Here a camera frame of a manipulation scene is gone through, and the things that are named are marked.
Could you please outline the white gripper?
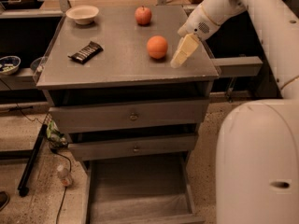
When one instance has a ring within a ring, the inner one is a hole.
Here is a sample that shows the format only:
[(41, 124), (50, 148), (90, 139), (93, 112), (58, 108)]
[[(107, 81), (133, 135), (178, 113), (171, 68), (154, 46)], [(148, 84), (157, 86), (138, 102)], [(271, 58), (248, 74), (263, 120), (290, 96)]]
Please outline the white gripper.
[(182, 37), (170, 62), (173, 68), (181, 67), (196, 51), (200, 40), (207, 40), (221, 27), (222, 11), (209, 5), (200, 4), (178, 29)]

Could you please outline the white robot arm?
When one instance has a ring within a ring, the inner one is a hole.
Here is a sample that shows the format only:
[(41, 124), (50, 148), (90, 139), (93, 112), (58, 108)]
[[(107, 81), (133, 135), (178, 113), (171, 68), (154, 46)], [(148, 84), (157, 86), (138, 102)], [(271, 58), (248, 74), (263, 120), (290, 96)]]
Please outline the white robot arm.
[(299, 27), (282, 0), (204, 0), (179, 28), (182, 66), (228, 19), (248, 12), (281, 93), (248, 102), (221, 125), (217, 224), (299, 224)]

